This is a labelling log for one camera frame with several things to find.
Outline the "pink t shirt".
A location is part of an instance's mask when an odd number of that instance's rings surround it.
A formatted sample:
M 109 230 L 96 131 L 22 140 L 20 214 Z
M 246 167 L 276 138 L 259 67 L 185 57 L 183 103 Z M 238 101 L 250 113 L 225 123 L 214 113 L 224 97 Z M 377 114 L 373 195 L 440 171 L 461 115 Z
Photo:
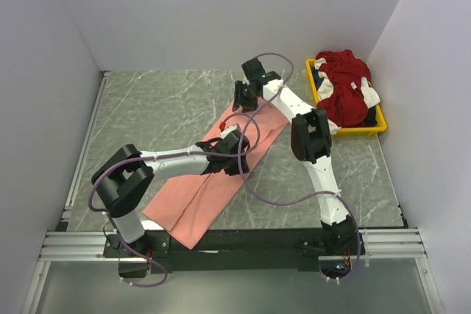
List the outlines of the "pink t shirt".
M 255 116 L 255 122 L 261 130 L 261 139 L 247 157 L 251 170 L 283 131 L 288 119 L 269 104 Z M 144 208 L 143 214 L 192 249 L 242 185 L 239 175 L 228 176 L 223 171 L 171 178 Z

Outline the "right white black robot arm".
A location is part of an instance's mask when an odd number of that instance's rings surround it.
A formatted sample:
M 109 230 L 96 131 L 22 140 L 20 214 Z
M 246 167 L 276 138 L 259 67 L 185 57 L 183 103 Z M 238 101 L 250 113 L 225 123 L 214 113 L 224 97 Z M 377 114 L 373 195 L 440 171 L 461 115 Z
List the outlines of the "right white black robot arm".
M 287 86 L 287 79 L 266 71 L 258 57 L 241 65 L 245 81 L 237 81 L 233 110 L 257 115 L 273 104 L 291 124 L 291 150 L 305 166 L 318 198 L 327 254 L 361 253 L 358 224 L 341 197 L 333 173 L 332 139 L 327 113 L 303 101 Z

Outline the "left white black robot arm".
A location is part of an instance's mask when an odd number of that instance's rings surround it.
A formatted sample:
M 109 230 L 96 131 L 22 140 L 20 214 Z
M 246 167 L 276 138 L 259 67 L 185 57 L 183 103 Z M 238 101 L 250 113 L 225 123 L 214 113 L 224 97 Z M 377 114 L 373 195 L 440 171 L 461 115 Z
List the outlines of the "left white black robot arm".
M 237 158 L 237 152 L 241 149 L 244 154 L 249 148 L 249 139 L 238 128 L 227 129 L 219 137 L 200 141 L 187 149 L 162 154 L 140 151 L 135 145 L 127 144 L 93 175 L 91 195 L 99 196 L 103 211 L 122 237 L 122 246 L 144 254 L 152 247 L 136 207 L 152 180 L 221 171 L 229 176 L 245 174 L 249 166 L 245 156 Z

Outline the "white t shirt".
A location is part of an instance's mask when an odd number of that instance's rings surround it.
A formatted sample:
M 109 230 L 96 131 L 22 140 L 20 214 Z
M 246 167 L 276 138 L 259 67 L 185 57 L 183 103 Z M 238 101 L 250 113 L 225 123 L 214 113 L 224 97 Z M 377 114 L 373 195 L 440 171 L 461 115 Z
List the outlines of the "white t shirt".
M 330 83 L 330 81 L 326 79 L 324 82 L 324 79 L 327 77 L 325 73 L 318 72 L 318 69 L 322 63 L 325 63 L 324 59 L 320 59 L 318 61 L 316 61 L 315 59 L 314 68 L 312 69 L 319 99 L 328 98 L 333 92 L 333 86 Z M 364 101 L 368 108 L 371 108 L 380 104 L 380 97 L 378 93 L 376 92 L 376 90 L 371 86 L 370 81 L 371 81 L 371 78 L 367 79 L 363 77 L 361 79 L 361 92 L 364 95 Z M 327 121 L 328 121 L 330 133 L 332 135 L 334 135 L 338 130 L 341 129 L 340 126 L 337 126 L 329 118 L 327 118 Z M 344 128 L 353 128 L 353 127 L 362 127 L 362 126 L 358 125 L 358 126 L 344 127 Z

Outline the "black base crossbar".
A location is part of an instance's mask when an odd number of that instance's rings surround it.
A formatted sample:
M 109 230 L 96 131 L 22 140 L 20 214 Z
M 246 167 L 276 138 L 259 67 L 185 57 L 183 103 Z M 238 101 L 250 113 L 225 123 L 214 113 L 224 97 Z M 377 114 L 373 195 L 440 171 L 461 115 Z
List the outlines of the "black base crossbar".
M 110 234 L 103 256 L 119 260 L 119 272 L 126 278 L 145 277 L 146 272 L 229 271 L 296 269 L 319 271 L 321 257 L 339 260 L 340 273 L 350 270 L 353 257 L 365 253 L 361 237 L 317 228 L 210 230 L 192 249 L 164 231 L 148 231 L 137 250 L 150 257 L 149 267 L 138 263 L 118 235 Z

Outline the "dark red t shirt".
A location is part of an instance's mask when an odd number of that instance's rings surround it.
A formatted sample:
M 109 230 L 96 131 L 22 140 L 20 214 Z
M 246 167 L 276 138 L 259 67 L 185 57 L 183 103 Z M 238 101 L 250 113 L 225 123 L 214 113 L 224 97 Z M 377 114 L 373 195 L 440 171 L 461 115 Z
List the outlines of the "dark red t shirt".
M 330 81 L 333 92 L 328 98 L 320 99 L 317 106 L 341 128 L 361 125 L 369 110 L 361 92 L 361 79 L 371 78 L 368 66 L 349 49 L 321 51 L 316 61 L 320 59 L 325 63 L 320 65 L 318 72 L 325 73 L 324 82 Z

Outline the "black garment in bin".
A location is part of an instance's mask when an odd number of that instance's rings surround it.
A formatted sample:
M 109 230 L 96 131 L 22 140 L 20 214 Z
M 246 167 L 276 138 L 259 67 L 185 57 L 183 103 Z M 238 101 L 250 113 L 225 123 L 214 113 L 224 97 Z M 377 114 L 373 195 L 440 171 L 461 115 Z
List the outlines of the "black garment in bin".
M 371 107 L 368 109 L 365 119 L 362 121 L 361 126 L 364 128 L 373 128 L 378 125 L 378 113 L 377 107 Z

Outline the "yellow plastic bin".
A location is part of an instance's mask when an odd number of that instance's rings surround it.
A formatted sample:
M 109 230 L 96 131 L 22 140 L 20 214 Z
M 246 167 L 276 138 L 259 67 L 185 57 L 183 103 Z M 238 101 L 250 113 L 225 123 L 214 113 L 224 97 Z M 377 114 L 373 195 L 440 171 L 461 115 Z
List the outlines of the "yellow plastic bin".
M 314 100 L 314 104 L 317 105 L 319 102 L 319 97 L 317 94 L 317 89 L 314 81 L 314 75 L 312 69 L 314 68 L 315 59 L 310 58 L 305 61 L 306 66 L 306 76 L 308 78 L 308 82 L 311 86 L 311 92 Z M 334 136 L 335 137 L 345 137 L 345 136 L 373 136 L 377 135 L 378 133 L 385 132 L 387 129 L 386 119 L 383 116 L 382 109 L 380 105 L 375 106 L 375 117 L 377 124 L 371 127 L 353 127 L 353 128 L 341 128 L 338 130 Z

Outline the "aluminium frame rail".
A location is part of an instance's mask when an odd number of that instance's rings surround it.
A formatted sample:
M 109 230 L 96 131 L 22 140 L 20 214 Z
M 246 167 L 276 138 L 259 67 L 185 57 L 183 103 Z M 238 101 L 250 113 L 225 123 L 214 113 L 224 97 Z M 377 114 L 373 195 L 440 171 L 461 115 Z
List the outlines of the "aluminium frame rail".
M 85 173 L 91 163 L 94 141 L 86 135 L 74 178 L 57 230 L 47 233 L 26 300 L 24 313 L 108 313 L 110 295 L 118 302 L 148 311 L 159 304 L 179 304 L 166 289 L 132 290 L 118 277 L 121 264 L 136 264 L 134 258 L 106 258 L 105 237 L 101 232 L 69 232 L 66 224 L 74 213 L 83 211 Z M 169 282 L 170 288 L 185 292 L 204 284 L 216 291 L 216 303 L 226 304 L 233 291 L 243 291 L 255 283 L 258 298 L 273 296 L 280 301 L 288 293 L 308 292 L 307 310 L 326 313 L 327 306 L 316 300 L 341 293 L 351 313 L 429 313 L 428 280 L 431 273 L 422 238 L 417 229 L 364 229 L 366 254 L 346 284 L 327 284 L 321 274 L 292 269 L 182 271 Z

